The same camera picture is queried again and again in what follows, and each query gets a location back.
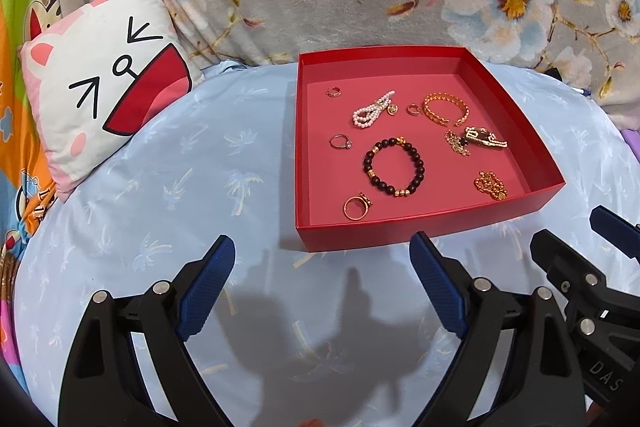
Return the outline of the gold wrist watch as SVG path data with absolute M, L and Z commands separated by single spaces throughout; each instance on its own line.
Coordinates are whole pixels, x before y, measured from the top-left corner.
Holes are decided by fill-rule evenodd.
M 499 140 L 492 132 L 482 127 L 466 127 L 464 139 L 468 143 L 490 148 L 507 148 L 508 142 Z

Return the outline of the purple object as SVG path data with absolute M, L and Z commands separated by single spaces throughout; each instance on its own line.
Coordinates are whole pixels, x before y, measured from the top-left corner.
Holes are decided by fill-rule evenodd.
M 623 129 L 620 132 L 625 142 L 629 145 L 634 155 L 640 156 L 640 133 L 636 130 Z

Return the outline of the cat face cushion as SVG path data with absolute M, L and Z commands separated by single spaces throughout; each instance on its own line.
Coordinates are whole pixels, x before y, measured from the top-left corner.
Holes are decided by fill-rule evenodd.
M 203 80 L 164 0 L 93 0 L 27 41 L 21 65 L 60 199 Z

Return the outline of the colourful cartoon bedsheet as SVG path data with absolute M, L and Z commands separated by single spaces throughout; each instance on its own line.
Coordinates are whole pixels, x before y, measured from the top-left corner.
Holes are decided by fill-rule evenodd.
M 1 358 L 25 386 L 13 320 L 17 270 L 53 202 L 53 182 L 32 119 L 20 47 L 62 18 L 58 0 L 1 0 Z

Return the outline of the red shallow jewelry box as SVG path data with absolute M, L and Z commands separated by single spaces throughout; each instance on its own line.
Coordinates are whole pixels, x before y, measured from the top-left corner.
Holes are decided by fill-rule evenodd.
M 423 99 L 446 92 L 470 116 L 439 126 Z M 507 148 L 474 145 L 482 127 Z M 508 197 L 480 193 L 493 171 Z M 370 46 L 311 52 L 298 62 L 295 226 L 308 251 L 382 246 L 521 217 L 564 185 L 544 141 L 497 78 L 457 46 Z

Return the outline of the blue white pen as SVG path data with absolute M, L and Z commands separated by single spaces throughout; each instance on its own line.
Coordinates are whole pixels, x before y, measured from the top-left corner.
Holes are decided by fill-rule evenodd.
M 572 87 L 572 89 L 578 94 L 585 96 L 586 98 L 590 98 L 591 96 L 591 91 L 589 89 L 582 89 L 582 88 L 575 88 L 575 87 Z

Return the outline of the gold chain cuff bangle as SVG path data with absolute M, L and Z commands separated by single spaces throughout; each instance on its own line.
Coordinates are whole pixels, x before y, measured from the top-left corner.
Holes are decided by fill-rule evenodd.
M 431 109 L 430 104 L 432 102 L 448 102 L 458 109 L 460 109 L 461 115 L 455 121 L 451 121 L 449 118 L 446 118 L 442 115 L 437 114 Z M 454 127 L 461 127 L 462 124 L 465 124 L 470 116 L 470 108 L 469 105 L 462 100 L 462 98 L 458 98 L 450 93 L 446 92 L 434 92 L 428 94 L 422 102 L 422 108 L 424 115 L 435 124 L 439 124 L 442 127 L 448 127 L 452 124 Z

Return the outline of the gold chain cluster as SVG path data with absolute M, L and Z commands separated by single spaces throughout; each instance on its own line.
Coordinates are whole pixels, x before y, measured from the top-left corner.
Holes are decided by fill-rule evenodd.
M 506 186 L 493 171 L 480 171 L 474 179 L 474 186 L 477 191 L 495 200 L 503 200 L 508 197 Z

